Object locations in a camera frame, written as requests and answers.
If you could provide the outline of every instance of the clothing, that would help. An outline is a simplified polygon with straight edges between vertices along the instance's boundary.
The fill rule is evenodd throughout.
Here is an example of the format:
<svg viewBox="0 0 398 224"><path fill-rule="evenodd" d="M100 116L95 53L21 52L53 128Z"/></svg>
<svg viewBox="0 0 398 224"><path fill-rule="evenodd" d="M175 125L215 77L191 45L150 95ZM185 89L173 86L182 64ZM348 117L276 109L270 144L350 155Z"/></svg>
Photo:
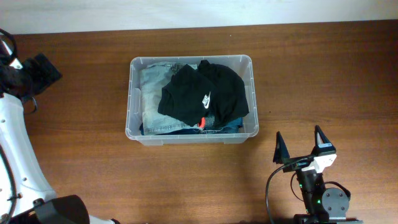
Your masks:
<svg viewBox="0 0 398 224"><path fill-rule="evenodd" d="M186 65L162 88L158 112L194 126L208 114L214 97L217 97L215 85Z"/></svg>
<svg viewBox="0 0 398 224"><path fill-rule="evenodd" d="M181 129L198 129L197 125L192 127L170 116L157 112L160 99L162 98L162 87L166 86L185 64L172 62L159 62L148 65L139 71L141 86L142 123L145 135L169 133Z"/></svg>
<svg viewBox="0 0 398 224"><path fill-rule="evenodd" d="M215 116L215 127L223 127L230 121L245 117L249 113L244 82L239 75L225 65L211 64L202 60L198 72L209 79L217 94L211 99L211 111Z"/></svg>
<svg viewBox="0 0 398 224"><path fill-rule="evenodd" d="M235 134L239 132L239 128L243 127L243 119L238 118L231 122L229 122L225 127L221 129L213 129L211 127L205 128L204 130L201 129L181 129L177 131L172 131L170 133L163 133L159 135L183 135L183 134ZM141 134L144 135L143 125L139 127Z"/></svg>

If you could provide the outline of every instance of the nike logo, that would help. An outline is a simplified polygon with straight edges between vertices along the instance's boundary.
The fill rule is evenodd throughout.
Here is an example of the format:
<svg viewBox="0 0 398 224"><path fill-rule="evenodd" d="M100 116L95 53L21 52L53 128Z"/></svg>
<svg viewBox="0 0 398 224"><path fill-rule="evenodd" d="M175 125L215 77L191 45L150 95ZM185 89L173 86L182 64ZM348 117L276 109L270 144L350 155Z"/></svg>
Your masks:
<svg viewBox="0 0 398 224"><path fill-rule="evenodd" d="M205 97L203 97L203 100L201 101L203 103L203 106L205 106L206 109L209 108L210 105L210 94L211 92L209 92L209 95L205 95Z"/></svg>

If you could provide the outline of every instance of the plastic bin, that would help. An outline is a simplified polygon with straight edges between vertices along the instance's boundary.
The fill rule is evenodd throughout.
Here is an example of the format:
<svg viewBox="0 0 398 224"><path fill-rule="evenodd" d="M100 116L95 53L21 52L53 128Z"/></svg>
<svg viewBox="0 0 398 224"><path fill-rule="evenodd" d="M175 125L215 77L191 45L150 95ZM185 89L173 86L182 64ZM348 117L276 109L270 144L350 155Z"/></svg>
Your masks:
<svg viewBox="0 0 398 224"><path fill-rule="evenodd" d="M236 134L186 134L143 136L139 130L142 123L141 90L138 71L156 62L196 63L208 60L210 63L226 65L232 68L244 82L249 114L243 118L243 128ZM129 139L141 142L145 146L161 146L163 144L191 144L223 142L238 144L255 136L259 131L257 117L256 93L254 91L253 67L247 55L221 55L199 57L136 57L130 64L129 97L127 100L126 135Z"/></svg>

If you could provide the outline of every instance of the wooden table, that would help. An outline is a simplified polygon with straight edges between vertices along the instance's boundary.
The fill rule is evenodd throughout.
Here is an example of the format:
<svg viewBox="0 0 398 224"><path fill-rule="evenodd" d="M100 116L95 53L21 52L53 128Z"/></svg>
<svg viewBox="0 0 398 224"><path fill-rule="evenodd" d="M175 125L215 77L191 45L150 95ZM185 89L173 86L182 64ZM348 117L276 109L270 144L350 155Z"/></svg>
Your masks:
<svg viewBox="0 0 398 224"><path fill-rule="evenodd" d="M337 148L325 170L352 193L349 217L398 220L398 21L18 35L20 58L43 52L63 78L25 117L58 196L122 223L267 222L264 189L281 131L292 157L319 124ZM137 56L252 58L260 131L244 144L145 147L124 132ZM276 218L305 213L291 173L271 183Z"/></svg>

